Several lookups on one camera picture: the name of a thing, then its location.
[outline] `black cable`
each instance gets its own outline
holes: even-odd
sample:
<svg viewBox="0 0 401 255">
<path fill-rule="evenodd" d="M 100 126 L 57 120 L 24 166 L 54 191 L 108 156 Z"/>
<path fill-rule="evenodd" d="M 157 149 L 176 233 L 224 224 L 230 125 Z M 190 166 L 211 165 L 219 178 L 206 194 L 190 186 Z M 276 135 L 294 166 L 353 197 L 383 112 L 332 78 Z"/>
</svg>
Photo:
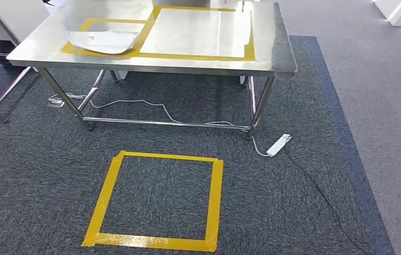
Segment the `black cable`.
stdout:
<svg viewBox="0 0 401 255">
<path fill-rule="evenodd" d="M 314 186 L 316 187 L 316 189 L 319 191 L 319 193 L 321 194 L 322 198 L 324 198 L 325 202 L 327 203 L 327 205 L 330 207 L 332 213 L 333 213 L 333 217 L 335 218 L 336 222 L 338 223 L 338 227 L 341 229 L 341 231 L 343 231 L 344 235 L 347 237 L 347 239 L 349 239 L 355 247 L 357 247 L 359 250 L 361 250 L 364 254 L 366 255 L 371 255 L 370 253 L 366 252 L 365 250 L 363 250 L 363 248 L 361 248 L 358 244 L 355 243 L 354 240 L 352 240 L 352 238 L 347 234 L 347 232 L 344 230 L 343 225 L 341 223 L 341 219 L 339 218 L 338 213 L 336 212 L 336 210 L 334 209 L 334 207 L 331 205 L 330 201 L 326 198 L 326 196 L 324 195 L 323 191 L 319 188 L 318 184 L 316 183 L 316 181 L 314 181 L 313 177 L 311 177 L 311 175 L 305 171 L 301 166 L 299 166 L 291 157 L 291 155 L 289 155 L 288 153 L 288 144 L 285 144 L 285 153 L 288 156 L 288 158 L 291 160 L 291 162 L 300 170 L 302 170 L 302 172 L 311 180 L 311 182 L 314 184 Z"/>
</svg>

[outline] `blue carpet border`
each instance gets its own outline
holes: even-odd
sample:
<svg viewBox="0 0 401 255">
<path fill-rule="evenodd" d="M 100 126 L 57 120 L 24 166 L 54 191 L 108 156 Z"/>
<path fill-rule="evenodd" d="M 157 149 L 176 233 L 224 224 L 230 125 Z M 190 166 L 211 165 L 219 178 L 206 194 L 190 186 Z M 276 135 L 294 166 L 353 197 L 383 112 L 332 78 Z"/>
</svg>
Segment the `blue carpet border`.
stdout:
<svg viewBox="0 0 401 255">
<path fill-rule="evenodd" d="M 341 149 L 345 155 L 349 179 L 365 224 L 372 254 L 395 255 L 318 40 L 314 36 L 290 36 L 290 39 L 306 41 L 318 69 L 322 90 L 335 123 Z"/>
</svg>

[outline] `metal frame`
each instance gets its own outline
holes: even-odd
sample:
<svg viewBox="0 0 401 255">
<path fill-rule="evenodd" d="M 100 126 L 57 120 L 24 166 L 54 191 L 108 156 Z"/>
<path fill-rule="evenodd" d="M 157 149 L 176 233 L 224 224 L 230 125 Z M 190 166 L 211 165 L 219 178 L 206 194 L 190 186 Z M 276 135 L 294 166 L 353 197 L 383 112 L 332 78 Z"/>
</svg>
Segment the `metal frame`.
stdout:
<svg viewBox="0 0 401 255">
<path fill-rule="evenodd" d="M 11 42 L 17 46 L 20 44 L 19 39 L 17 36 L 11 31 L 11 29 L 8 27 L 8 25 L 2 20 L 0 17 L 0 26 L 2 26 L 3 30 L 8 34 L 8 36 L 11 38 Z M 0 56 L 7 56 L 7 53 L 0 53 Z M 14 81 L 6 88 L 5 91 L 3 91 L 2 95 L 0 96 L 0 104 L 5 100 L 6 96 L 14 89 L 14 87 L 22 80 L 22 78 L 30 71 L 31 67 L 25 68 Z M 6 119 L 5 116 L 0 114 L 0 121 L 6 123 L 8 120 Z"/>
<path fill-rule="evenodd" d="M 266 80 L 265 88 L 263 89 L 263 93 L 256 105 L 255 100 L 255 89 L 253 84 L 253 77 L 249 76 L 246 78 L 248 82 L 248 88 L 250 92 L 250 109 L 252 113 L 252 121 L 249 126 L 244 125 L 223 125 L 223 124 L 201 124 L 201 123 L 176 123 L 176 122 L 162 122 L 162 121 L 143 121 L 143 120 L 126 120 L 126 119 L 116 119 L 116 118 L 97 118 L 97 117 L 87 117 L 83 116 L 82 111 L 87 106 L 89 100 L 99 89 L 100 85 L 106 70 L 101 70 L 99 75 L 96 78 L 96 81 L 91 87 L 91 90 L 85 97 L 85 99 L 81 102 L 81 104 L 76 107 L 70 99 L 67 97 L 65 91 L 61 88 L 58 82 L 53 78 L 53 76 L 48 72 L 45 67 L 37 67 L 39 72 L 44 76 L 53 90 L 61 97 L 61 100 L 66 103 L 78 121 L 89 131 L 93 130 L 93 127 L 88 123 L 88 121 L 93 122 L 118 122 L 118 123 L 132 123 L 132 124 L 148 124 L 148 125 L 166 125 L 166 126 L 189 126 L 189 127 L 202 127 L 202 128 L 216 128 L 216 129 L 233 129 L 233 130 L 247 130 L 247 139 L 252 138 L 252 134 L 255 128 L 258 125 L 258 122 L 261 117 L 261 113 L 267 103 L 269 98 L 269 94 L 274 83 L 275 78 L 269 77 Z"/>
</svg>

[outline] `yellow tape square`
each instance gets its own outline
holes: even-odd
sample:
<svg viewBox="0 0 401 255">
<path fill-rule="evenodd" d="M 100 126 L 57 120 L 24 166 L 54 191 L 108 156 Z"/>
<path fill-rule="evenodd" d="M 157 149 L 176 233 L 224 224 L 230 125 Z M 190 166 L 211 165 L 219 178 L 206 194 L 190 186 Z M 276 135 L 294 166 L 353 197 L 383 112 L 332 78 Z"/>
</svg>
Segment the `yellow tape square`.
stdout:
<svg viewBox="0 0 401 255">
<path fill-rule="evenodd" d="M 204 240 L 100 233 L 100 228 L 106 213 L 106 208 L 108 207 L 109 199 L 111 197 L 111 193 L 113 191 L 113 187 L 116 182 L 122 160 L 125 156 L 212 162 L 211 185 L 207 213 L 207 228 Z M 111 161 L 105 177 L 105 181 L 100 190 L 100 195 L 97 200 L 96 207 L 94 208 L 94 212 L 92 213 L 92 218 L 81 246 L 108 244 L 142 248 L 214 252 L 217 248 L 217 236 L 219 231 L 220 192 L 222 186 L 223 163 L 223 160 L 219 160 L 217 158 L 154 154 L 131 152 L 125 150 L 120 151 L 119 154 L 113 157 Z"/>
<path fill-rule="evenodd" d="M 244 45 L 243 57 L 232 56 L 203 56 L 203 55 L 184 55 L 184 54 L 164 54 L 164 53 L 143 53 L 140 52 L 142 45 L 146 41 L 150 30 L 152 29 L 155 21 L 162 9 L 177 9 L 177 10 L 198 10 L 198 11 L 222 11 L 222 12 L 235 12 L 235 9 L 228 8 L 207 8 L 207 7 L 190 7 L 190 6 L 170 6 L 170 5 L 155 5 L 147 20 L 122 20 L 122 19 L 104 19 L 104 18 L 87 18 L 80 26 L 79 31 L 87 31 L 95 22 L 110 22 L 110 23 L 140 23 L 144 24 L 141 32 L 139 33 L 133 47 L 124 53 L 109 55 L 90 50 L 77 48 L 69 41 L 61 48 L 61 52 L 89 56 L 104 56 L 112 57 L 117 56 L 121 58 L 130 57 L 152 57 L 152 58 L 170 58 L 178 60 L 206 60 L 206 61 L 255 61 L 255 50 L 253 46 L 253 28 L 250 25 L 249 43 Z"/>
</svg>

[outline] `yellow tape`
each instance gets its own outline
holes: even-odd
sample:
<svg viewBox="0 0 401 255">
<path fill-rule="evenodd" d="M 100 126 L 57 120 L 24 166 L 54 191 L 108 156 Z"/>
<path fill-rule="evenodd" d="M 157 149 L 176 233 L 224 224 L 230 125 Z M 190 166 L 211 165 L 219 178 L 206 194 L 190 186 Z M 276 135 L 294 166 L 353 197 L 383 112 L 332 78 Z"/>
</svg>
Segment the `yellow tape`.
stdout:
<svg viewBox="0 0 401 255">
<path fill-rule="evenodd" d="M 105 216 L 109 198 L 113 191 L 114 184 L 116 183 L 117 174 L 121 168 L 123 157 L 124 154 L 123 151 L 121 151 L 117 156 L 113 157 L 113 160 L 111 161 L 109 170 L 105 176 L 102 190 L 100 190 L 99 199 L 97 200 L 96 207 L 92 214 L 91 222 L 89 223 L 88 230 L 86 231 L 81 246 L 94 246 L 96 244 L 96 235 L 100 232 L 103 217 Z"/>
<path fill-rule="evenodd" d="M 235 12 L 235 9 L 229 8 L 207 8 L 207 7 L 191 7 L 191 6 L 170 6 L 170 5 L 155 5 L 147 20 L 121 20 L 121 19 L 105 19 L 105 18 L 87 18 L 79 28 L 79 31 L 87 31 L 95 22 L 103 23 L 138 23 L 144 24 L 140 34 L 138 35 L 133 48 L 124 53 L 114 55 L 121 58 L 130 57 L 152 57 L 152 58 L 169 58 L 177 60 L 207 60 L 207 61 L 255 61 L 255 52 L 253 46 L 253 28 L 250 26 L 249 43 L 244 45 L 244 57 L 230 57 L 230 56 L 203 56 L 203 55 L 185 55 L 185 54 L 164 54 L 164 53 L 143 53 L 140 52 L 142 45 L 146 41 L 150 30 L 152 29 L 155 21 L 162 9 L 177 9 L 177 10 L 198 10 L 198 11 L 222 11 L 222 12 Z M 112 55 L 93 52 L 86 49 L 75 48 L 70 42 L 67 42 L 62 48 L 61 52 L 89 56 L 104 56 L 112 57 Z"/>
<path fill-rule="evenodd" d="M 101 224 L 124 156 L 212 162 L 207 227 L 204 240 L 100 233 Z M 223 163 L 222 160 L 217 158 L 131 152 L 124 150 L 120 151 L 111 161 L 100 191 L 99 199 L 92 214 L 91 222 L 89 223 L 88 230 L 86 231 L 81 246 L 106 244 L 142 248 L 214 252 L 217 247 L 217 235 L 219 232 L 220 191 L 222 185 Z"/>
<path fill-rule="evenodd" d="M 194 156 L 171 155 L 171 154 L 157 154 L 157 153 L 146 153 L 146 152 L 145 153 L 144 152 L 131 152 L 131 151 L 125 151 L 124 155 L 134 156 L 134 157 L 171 158 L 171 159 L 207 161 L 207 162 L 215 162 L 215 161 L 219 160 L 217 158 L 194 157 Z"/>
</svg>

